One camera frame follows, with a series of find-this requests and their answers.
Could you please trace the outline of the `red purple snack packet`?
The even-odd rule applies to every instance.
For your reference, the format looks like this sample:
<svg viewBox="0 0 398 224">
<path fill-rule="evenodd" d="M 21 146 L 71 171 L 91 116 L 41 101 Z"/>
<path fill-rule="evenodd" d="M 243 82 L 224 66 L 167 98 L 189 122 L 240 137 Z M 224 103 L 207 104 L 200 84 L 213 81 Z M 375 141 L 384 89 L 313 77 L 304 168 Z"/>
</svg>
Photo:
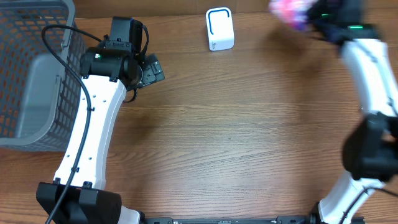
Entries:
<svg viewBox="0 0 398 224">
<path fill-rule="evenodd" d="M 308 27 L 308 10 L 317 0 L 271 0 L 269 10 L 289 27 L 306 31 Z"/>
</svg>

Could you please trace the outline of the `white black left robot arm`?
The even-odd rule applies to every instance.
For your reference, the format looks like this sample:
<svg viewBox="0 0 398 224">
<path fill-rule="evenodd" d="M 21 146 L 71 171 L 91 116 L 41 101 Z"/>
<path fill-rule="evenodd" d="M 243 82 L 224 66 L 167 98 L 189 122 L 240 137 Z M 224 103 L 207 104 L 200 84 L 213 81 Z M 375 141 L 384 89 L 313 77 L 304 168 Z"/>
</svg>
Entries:
<svg viewBox="0 0 398 224">
<path fill-rule="evenodd" d="M 141 21 L 114 17 L 110 35 L 81 56 L 72 73 L 81 95 L 67 150 L 52 183 L 42 182 L 36 191 L 48 223 L 144 223 L 142 212 L 126 208 L 105 185 L 110 139 L 126 93 L 165 78 L 148 44 Z"/>
</svg>

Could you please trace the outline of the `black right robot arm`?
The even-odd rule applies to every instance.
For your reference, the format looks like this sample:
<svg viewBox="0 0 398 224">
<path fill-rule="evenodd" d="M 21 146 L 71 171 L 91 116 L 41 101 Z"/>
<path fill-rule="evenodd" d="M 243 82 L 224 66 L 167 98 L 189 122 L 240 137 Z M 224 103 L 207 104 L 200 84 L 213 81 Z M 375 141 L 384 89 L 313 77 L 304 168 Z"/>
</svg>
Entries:
<svg viewBox="0 0 398 224">
<path fill-rule="evenodd" d="M 308 215 L 307 223 L 351 223 L 376 191 L 397 175 L 397 82 L 387 44 L 376 26 L 362 20 L 362 1 L 313 3 L 308 23 L 339 48 L 358 90 L 363 120 L 343 146 L 345 171 Z"/>
</svg>

